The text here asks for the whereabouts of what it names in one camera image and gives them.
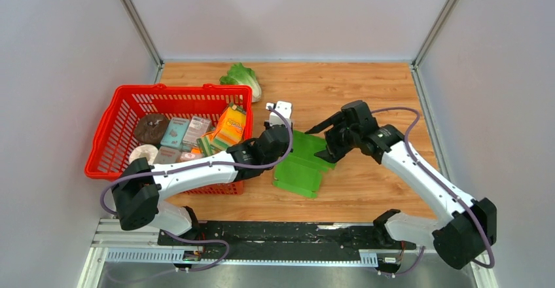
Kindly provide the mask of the green paper box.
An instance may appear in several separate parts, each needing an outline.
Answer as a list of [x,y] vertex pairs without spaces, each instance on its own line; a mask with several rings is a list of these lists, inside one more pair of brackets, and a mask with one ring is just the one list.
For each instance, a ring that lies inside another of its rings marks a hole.
[[323,174],[335,169],[334,164],[315,156],[325,148],[324,139],[295,130],[292,152],[275,167],[273,185],[306,198],[316,198]]

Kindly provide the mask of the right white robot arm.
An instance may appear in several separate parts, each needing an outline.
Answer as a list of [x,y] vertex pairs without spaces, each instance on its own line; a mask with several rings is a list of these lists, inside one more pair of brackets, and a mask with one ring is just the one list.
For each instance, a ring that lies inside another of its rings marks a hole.
[[497,208],[488,198],[477,200],[457,188],[420,157],[409,141],[409,133],[380,126],[374,111],[362,100],[353,101],[316,124],[307,134],[325,136],[326,147],[314,155],[331,164],[353,149],[372,157],[377,164],[400,177],[435,214],[426,219],[390,209],[373,221],[373,238],[383,248],[396,242],[432,247],[439,257],[457,270],[473,262],[493,268],[492,246],[497,239]]

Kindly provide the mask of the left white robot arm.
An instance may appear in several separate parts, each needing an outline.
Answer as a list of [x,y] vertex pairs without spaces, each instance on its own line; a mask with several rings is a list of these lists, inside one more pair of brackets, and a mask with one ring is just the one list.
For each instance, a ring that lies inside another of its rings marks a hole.
[[190,162],[150,165],[146,158],[138,158],[111,187],[120,227],[131,231],[153,226],[192,245],[200,237],[200,227],[192,222],[188,208],[166,200],[189,190],[258,177],[281,162],[292,144],[292,129],[275,125],[259,137]]

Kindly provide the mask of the pink small box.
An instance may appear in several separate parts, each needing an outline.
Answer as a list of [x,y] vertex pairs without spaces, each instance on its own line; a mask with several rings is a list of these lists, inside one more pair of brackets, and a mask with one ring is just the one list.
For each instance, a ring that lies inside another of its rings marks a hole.
[[182,144],[188,146],[195,145],[197,139],[205,135],[211,127],[212,121],[206,118],[193,116],[182,139]]

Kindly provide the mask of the teal small box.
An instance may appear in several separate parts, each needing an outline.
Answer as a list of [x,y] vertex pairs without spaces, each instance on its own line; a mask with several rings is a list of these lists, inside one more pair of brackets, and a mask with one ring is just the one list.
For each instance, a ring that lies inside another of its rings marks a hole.
[[189,124],[189,119],[173,117],[166,128],[166,132],[162,137],[160,145],[163,147],[181,150],[183,138],[187,132]]

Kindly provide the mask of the grey pink flat box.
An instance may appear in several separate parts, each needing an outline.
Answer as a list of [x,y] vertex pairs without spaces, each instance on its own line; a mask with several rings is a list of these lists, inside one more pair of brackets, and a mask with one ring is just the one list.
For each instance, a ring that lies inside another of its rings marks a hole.
[[161,146],[154,158],[153,164],[173,164],[178,162],[180,157],[180,150]]

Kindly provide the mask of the orange yellow carton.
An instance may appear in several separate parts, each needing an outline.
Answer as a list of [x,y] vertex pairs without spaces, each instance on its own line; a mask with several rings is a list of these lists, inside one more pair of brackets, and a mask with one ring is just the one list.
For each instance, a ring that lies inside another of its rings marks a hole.
[[238,144],[242,140],[246,120],[243,107],[230,102],[219,118],[211,136],[211,144],[219,150]]

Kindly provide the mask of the green striped sponge pack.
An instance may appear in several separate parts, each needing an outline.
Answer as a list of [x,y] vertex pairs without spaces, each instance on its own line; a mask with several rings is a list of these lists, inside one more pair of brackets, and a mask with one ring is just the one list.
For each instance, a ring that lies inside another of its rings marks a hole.
[[219,150],[211,142],[211,133],[206,133],[196,140],[200,152],[205,156],[217,154]]

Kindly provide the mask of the green lettuce head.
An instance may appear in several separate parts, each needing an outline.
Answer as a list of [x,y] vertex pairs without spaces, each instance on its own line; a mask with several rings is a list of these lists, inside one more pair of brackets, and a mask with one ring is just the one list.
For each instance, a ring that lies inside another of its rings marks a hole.
[[242,63],[233,63],[230,69],[219,79],[221,85],[245,85],[252,89],[252,102],[262,98],[262,88],[256,78],[255,72]]

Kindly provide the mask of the brown round bread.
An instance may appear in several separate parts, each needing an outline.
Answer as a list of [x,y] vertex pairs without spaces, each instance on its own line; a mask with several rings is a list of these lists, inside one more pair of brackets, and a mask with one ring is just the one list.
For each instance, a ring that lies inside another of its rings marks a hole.
[[133,136],[142,144],[159,145],[170,120],[158,113],[147,114],[137,122]]

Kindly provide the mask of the white toilet paper roll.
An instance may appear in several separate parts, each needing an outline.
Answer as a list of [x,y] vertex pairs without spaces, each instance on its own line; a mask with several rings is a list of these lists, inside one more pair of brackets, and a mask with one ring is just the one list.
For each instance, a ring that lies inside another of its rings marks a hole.
[[146,158],[149,165],[153,165],[158,154],[158,148],[151,144],[136,147],[129,155],[128,162],[131,164],[139,158]]

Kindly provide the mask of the red plastic basket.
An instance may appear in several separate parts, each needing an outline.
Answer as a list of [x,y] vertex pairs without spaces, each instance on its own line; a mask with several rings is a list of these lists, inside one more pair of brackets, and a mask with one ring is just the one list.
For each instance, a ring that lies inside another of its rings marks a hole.
[[139,146],[134,129],[145,115],[167,118],[202,117],[217,123],[230,102],[246,112],[243,137],[253,131],[252,89],[243,85],[166,86],[122,85],[113,94],[95,133],[84,168],[91,179],[113,181],[128,166],[130,153]]

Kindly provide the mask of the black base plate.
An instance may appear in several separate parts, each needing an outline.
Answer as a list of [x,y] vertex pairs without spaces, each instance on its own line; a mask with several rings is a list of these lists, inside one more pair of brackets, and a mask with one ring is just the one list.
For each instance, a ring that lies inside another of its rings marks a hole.
[[371,223],[300,223],[202,221],[193,231],[197,240],[230,245],[227,261],[359,261],[364,251],[399,255],[415,251],[410,242],[382,245]]

